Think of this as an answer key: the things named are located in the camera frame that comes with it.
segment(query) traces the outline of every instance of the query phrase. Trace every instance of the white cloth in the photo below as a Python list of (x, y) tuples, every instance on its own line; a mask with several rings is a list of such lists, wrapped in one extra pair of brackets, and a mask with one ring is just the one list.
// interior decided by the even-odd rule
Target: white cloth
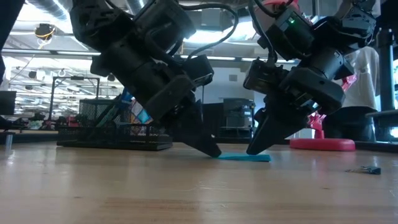
[(368, 106), (377, 110), (376, 96), (380, 95), (379, 54), (371, 47), (347, 56), (356, 73), (356, 82), (346, 91), (343, 107)]

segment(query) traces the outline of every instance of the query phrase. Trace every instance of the white wall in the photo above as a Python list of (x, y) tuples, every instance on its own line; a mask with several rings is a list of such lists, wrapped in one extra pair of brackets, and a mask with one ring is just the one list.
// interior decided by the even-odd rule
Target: white wall
[[(246, 74), (239, 68), (214, 68), (214, 71), (213, 81), (205, 86), (205, 104), (222, 103), (224, 98), (254, 99), (254, 92), (243, 88)], [(230, 82), (229, 75), (238, 75), (238, 81)], [(202, 98), (201, 87), (195, 92), (195, 96), (197, 100)]]

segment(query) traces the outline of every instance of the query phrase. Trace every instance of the small metal part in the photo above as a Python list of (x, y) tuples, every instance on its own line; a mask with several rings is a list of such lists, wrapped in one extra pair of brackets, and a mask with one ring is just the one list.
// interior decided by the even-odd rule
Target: small metal part
[(375, 166), (361, 166), (360, 168), (357, 169), (346, 170), (346, 172), (364, 172), (367, 174), (380, 175), (381, 168)]

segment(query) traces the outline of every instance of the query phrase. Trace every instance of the red stand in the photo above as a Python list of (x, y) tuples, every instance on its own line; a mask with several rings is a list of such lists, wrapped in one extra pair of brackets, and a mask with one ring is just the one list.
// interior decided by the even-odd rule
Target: red stand
[[(343, 80), (342, 88), (347, 90), (356, 81), (356, 76), (352, 75)], [(325, 139), (323, 133), (322, 121), (325, 115), (318, 113), (309, 116), (309, 128), (315, 130), (315, 139), (291, 139), (290, 148), (292, 149), (308, 149), (319, 151), (355, 151), (355, 142), (350, 139)]]

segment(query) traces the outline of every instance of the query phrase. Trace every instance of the red circular base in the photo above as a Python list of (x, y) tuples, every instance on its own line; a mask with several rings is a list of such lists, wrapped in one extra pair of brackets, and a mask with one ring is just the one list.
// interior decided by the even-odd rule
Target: red circular base
[(291, 139), (290, 147), (322, 151), (355, 151), (355, 142), (350, 139)]

